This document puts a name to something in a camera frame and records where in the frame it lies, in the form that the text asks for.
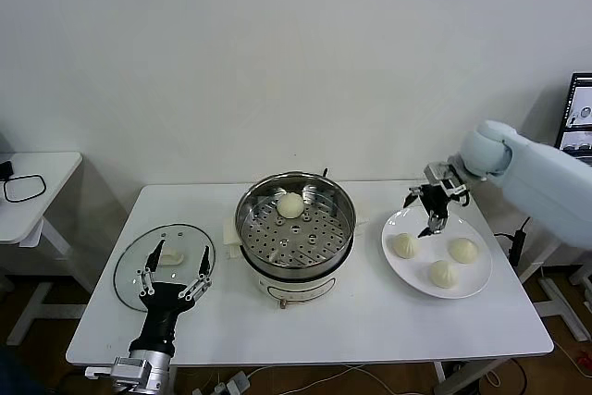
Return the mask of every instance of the white robotic arm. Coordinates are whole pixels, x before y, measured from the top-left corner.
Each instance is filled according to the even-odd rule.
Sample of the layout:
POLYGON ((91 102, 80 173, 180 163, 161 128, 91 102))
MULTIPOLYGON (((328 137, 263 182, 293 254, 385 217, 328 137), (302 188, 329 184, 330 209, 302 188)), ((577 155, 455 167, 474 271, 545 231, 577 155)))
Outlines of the white robotic arm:
POLYGON ((457 196, 466 193, 463 188, 487 179, 557 238, 592 249, 592 168, 556 148, 529 141, 506 124, 483 122, 467 135, 458 155, 448 163, 430 164, 425 172, 429 185, 412 189, 410 196, 421 197, 430 215, 426 234, 443 230, 445 206, 458 201, 457 196))

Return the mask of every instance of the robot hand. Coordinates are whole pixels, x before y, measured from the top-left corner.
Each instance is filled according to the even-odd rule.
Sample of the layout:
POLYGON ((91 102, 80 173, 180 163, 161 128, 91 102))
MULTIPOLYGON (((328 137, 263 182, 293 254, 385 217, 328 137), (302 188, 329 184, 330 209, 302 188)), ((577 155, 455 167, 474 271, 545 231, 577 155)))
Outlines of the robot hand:
POLYGON ((429 184, 411 189, 405 200, 408 205, 417 196, 423 198, 429 215, 425 235, 444 229, 450 201, 489 180, 507 201, 557 238, 592 249, 592 168, 554 147, 529 141, 506 124, 483 122, 467 135, 457 155, 447 163, 428 165, 425 175, 429 184))
POLYGON ((89 379, 111 378, 117 393, 169 393, 169 363, 175 354, 177 318, 190 310, 212 285, 209 246, 205 248, 197 278, 190 284, 154 281, 153 272, 158 267, 164 242, 159 242, 144 269, 137 272, 139 296, 147 314, 142 333, 129 346, 129 357, 118 357, 111 366, 87 367, 85 371, 89 379))

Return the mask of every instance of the computer screen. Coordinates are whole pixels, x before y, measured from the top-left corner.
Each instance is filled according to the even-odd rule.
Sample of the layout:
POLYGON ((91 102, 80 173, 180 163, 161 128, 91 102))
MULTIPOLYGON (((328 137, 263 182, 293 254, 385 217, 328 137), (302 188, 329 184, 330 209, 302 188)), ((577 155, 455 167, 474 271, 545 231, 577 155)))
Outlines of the computer screen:
POLYGON ((592 73, 574 73, 555 146, 592 166, 592 73))

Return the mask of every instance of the perforated steamer tray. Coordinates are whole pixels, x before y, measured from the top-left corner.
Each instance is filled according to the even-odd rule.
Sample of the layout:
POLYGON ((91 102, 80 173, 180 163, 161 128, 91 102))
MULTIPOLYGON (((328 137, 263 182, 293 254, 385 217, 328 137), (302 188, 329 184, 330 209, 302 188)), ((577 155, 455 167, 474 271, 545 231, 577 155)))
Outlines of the perforated steamer tray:
POLYGON ((355 211, 334 181, 311 173, 275 175, 252 186, 235 215, 242 253, 259 272, 284 281, 306 281, 335 270, 347 257, 355 211), (288 192, 300 194, 304 211, 287 219, 277 205, 288 192))

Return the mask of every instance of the white table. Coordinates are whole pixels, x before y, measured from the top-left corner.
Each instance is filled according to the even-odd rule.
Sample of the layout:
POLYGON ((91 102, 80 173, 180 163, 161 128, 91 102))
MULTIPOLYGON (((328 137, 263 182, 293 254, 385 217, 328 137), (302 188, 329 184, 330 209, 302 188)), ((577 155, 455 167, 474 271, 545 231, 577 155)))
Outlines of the white table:
MULTIPOLYGON (((41 196, 23 203, 8 203, 0 192, 0 244, 19 244, 23 248, 34 247, 39 237, 44 235, 57 251, 57 256, 65 259, 64 264, 74 278, 89 292, 91 284, 77 267, 68 260, 70 245, 59 232, 43 217, 45 210, 62 190, 76 167, 80 164, 80 153, 16 153, 0 154, 0 162, 10 160, 14 170, 13 177, 41 175, 46 190, 41 196)), ((31 183, 31 194, 38 188, 31 183)), ((0 277, 3 287, 11 290, 12 284, 0 277)), ((43 298, 51 289, 50 283, 40 284, 17 324, 8 336, 8 345, 21 343, 35 318, 76 318, 80 317, 84 306, 81 304, 43 304, 43 298)))
MULTIPOLYGON (((381 229, 401 207, 408 188, 418 183, 340 183, 369 222, 356 236, 336 288, 286 310, 255 287, 244 260, 229 259, 223 246, 223 221, 233 215, 248 184, 145 187, 69 345, 68 361, 106 365, 127 356, 144 314, 117 299, 112 284, 117 259, 136 237, 176 222, 205 230, 218 261, 212 288, 179 317, 173 365, 496 360, 482 363, 489 369, 507 357, 550 352, 547 331, 474 203, 455 211, 481 232, 492 252, 493 274, 481 293, 440 300, 412 289, 389 268, 381 229)), ((466 384, 483 375, 483 369, 470 369, 471 375, 456 379, 466 384)), ((439 393, 449 393, 459 381, 450 378, 439 393)))

